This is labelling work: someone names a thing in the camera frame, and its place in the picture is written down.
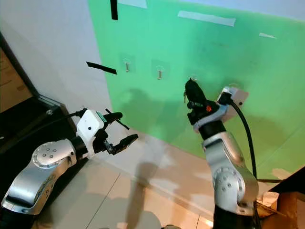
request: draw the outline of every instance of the green backdrop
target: green backdrop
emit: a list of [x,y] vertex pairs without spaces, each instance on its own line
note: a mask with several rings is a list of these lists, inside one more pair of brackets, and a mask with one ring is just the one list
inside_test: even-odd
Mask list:
[[[305,23],[176,0],[147,0],[147,6],[118,4],[119,20],[114,21],[109,0],[89,0],[102,64],[118,72],[106,73],[106,79],[113,110],[123,112],[123,122],[204,156],[202,140],[186,116],[184,84],[197,78],[206,97],[215,100],[234,83],[250,93],[243,112],[259,178],[272,177],[272,168],[293,172],[304,165]],[[180,18],[180,10],[236,18],[236,23]],[[225,126],[251,167],[239,118]]]

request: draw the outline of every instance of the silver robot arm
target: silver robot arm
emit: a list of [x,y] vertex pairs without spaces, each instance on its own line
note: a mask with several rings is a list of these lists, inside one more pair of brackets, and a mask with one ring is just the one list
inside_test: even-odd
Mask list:
[[[236,88],[226,87],[223,93],[232,99],[230,91],[236,92]],[[204,139],[203,150],[212,173],[214,229],[253,228],[258,183],[246,168],[236,140],[223,125],[228,119],[229,106],[221,102],[221,96],[217,102],[207,100],[193,80],[186,83],[184,95],[189,100],[188,108],[192,109],[188,118]]]
[[106,140],[108,135],[105,128],[121,117],[121,113],[102,115],[94,110],[86,110],[77,124],[76,137],[37,147],[29,164],[11,184],[1,203],[2,208],[15,213],[38,215],[55,182],[68,168],[85,157],[92,158],[98,152],[107,150],[114,155],[127,148],[138,138],[137,135],[126,137],[116,146]]

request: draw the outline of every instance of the cable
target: cable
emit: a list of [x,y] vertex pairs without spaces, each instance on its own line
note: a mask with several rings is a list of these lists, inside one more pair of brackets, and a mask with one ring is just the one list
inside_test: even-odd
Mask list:
[[8,147],[6,147],[6,148],[4,148],[4,149],[1,149],[1,150],[0,150],[0,153],[5,152],[5,151],[8,151],[9,149],[13,148],[16,144],[18,144],[18,143],[20,143],[21,141],[23,141],[23,140],[27,139],[28,137],[32,136],[34,133],[36,133],[36,132],[40,131],[41,129],[44,129],[44,128],[46,128],[46,127],[48,127],[48,126],[50,126],[50,125],[52,125],[52,124],[54,124],[54,123],[57,123],[57,122],[59,122],[59,121],[61,121],[61,120],[64,120],[64,119],[67,119],[67,118],[70,118],[70,117],[73,117],[73,116],[82,117],[86,110],[87,110],[87,109],[84,108],[84,109],[82,109],[82,110],[80,110],[80,111],[74,112],[74,113],[72,113],[72,114],[68,114],[68,115],[66,115],[66,116],[64,116],[64,117],[61,117],[61,118],[58,118],[58,119],[56,119],[56,120],[54,120],[54,121],[52,121],[52,122],[46,123],[46,124],[44,124],[44,125],[42,125],[42,126],[36,128],[36,129],[30,131],[28,134],[26,134],[26,135],[24,135],[22,138],[18,139],[17,142],[14,142],[12,145],[10,145],[10,146],[8,146]]
[[244,128],[246,130],[246,134],[247,134],[247,138],[248,138],[248,142],[249,142],[249,148],[250,148],[250,156],[251,156],[251,162],[252,162],[252,173],[253,173],[253,176],[255,177],[255,179],[257,179],[254,147],[253,147],[253,141],[252,141],[252,137],[251,137],[250,128],[248,126],[246,118],[244,117],[244,114],[239,109],[239,107],[233,102],[233,100],[231,100],[229,104],[235,109],[235,111],[238,113],[240,119],[242,120],[242,122],[244,124]]
[[[109,114],[112,114],[110,110],[108,110],[107,108],[105,109]],[[119,124],[121,124],[122,126],[124,126],[127,130],[130,130],[130,128],[128,126],[126,126],[125,124],[123,124],[120,120],[116,120]]]
[[[232,99],[230,100],[229,105],[231,105],[235,109],[235,111],[238,113],[240,119],[242,120],[242,122],[244,124],[244,128],[246,130],[246,134],[247,134],[247,138],[248,138],[249,148],[250,148],[250,156],[251,156],[251,163],[252,163],[252,172],[253,172],[253,176],[255,177],[255,179],[257,179],[254,147],[253,147],[253,141],[252,141],[251,131],[250,131],[249,125],[248,125],[248,123],[246,121],[246,118],[244,117],[244,114],[239,109],[239,107],[234,103],[234,101]],[[261,223],[259,221],[256,201],[253,202],[253,207],[254,207],[254,221],[256,222],[258,228],[261,229],[262,226],[261,226]]]

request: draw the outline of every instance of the white tape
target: white tape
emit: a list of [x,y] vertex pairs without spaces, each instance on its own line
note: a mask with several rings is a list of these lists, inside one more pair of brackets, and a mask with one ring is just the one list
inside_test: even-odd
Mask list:
[[203,13],[197,12],[189,12],[189,11],[179,11],[178,17],[181,18],[189,18],[199,21],[207,21],[211,23],[227,25],[227,26],[234,26],[236,18],[222,18],[214,15],[208,15]]
[[276,39],[276,37],[275,37],[275,36],[268,35],[268,34],[265,34],[265,33],[262,33],[262,32],[260,32],[260,33],[259,33],[259,35],[260,35],[261,37],[269,37],[269,38]]
[[278,177],[281,180],[287,179],[291,176],[291,173],[282,169],[282,168],[274,168],[272,169],[272,175]]
[[146,0],[119,0],[119,3],[147,9]]

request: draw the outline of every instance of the tile floor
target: tile floor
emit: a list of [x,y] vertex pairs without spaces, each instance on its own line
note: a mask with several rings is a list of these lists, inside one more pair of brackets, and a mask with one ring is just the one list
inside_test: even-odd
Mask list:
[[89,161],[32,229],[209,229],[210,221],[136,183],[106,164]]

